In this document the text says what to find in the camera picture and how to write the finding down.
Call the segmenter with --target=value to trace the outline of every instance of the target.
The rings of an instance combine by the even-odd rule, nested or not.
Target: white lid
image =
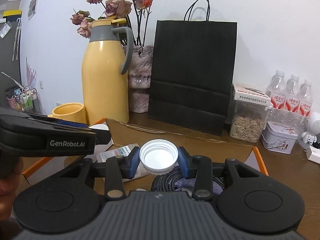
[[[305,80],[304,80],[304,83],[305,83],[306,85],[310,86],[310,87],[312,86],[311,80],[305,79]]]
[[[273,135],[295,140],[298,138],[298,135],[295,132],[295,130],[287,125],[268,121],[267,127]]]
[[[276,70],[276,75],[279,75],[279,76],[284,77],[284,71],[277,69],[277,70]]]
[[[265,92],[258,90],[256,87],[243,84],[233,83],[234,87],[234,100],[247,102],[259,106],[270,106],[271,98]]]
[[[177,147],[167,140],[156,139],[145,143],[140,149],[140,161],[152,174],[166,174],[178,159]]]
[[[291,79],[294,79],[296,81],[299,81],[299,76],[291,74]]]

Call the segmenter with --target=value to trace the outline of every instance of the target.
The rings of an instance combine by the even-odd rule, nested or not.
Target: yellow thermos
[[[118,27],[125,19],[92,22],[90,42],[82,62],[82,89],[87,123],[102,118],[129,121],[127,69],[133,52],[133,33]],[[127,35],[124,54],[119,33]]]

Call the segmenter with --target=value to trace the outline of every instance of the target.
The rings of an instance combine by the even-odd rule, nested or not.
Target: white charger
[[[320,164],[320,149],[308,146],[306,149],[306,155],[309,161]]]

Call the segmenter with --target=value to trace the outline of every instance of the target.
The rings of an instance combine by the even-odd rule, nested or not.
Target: pink basket
[[[7,98],[7,100],[9,102],[10,108],[17,109],[16,100],[14,99],[14,96],[11,99]]]

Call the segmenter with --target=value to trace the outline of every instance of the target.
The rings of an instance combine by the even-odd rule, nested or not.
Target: wooden table
[[[266,150],[260,141],[252,144],[232,139],[226,130],[219,137],[150,119],[147,114],[135,113],[131,114],[129,123],[195,137],[257,146],[269,176],[291,187],[303,197],[306,210],[298,232],[306,239],[320,239],[320,166],[308,161],[300,145],[296,144],[291,154],[282,154]]]

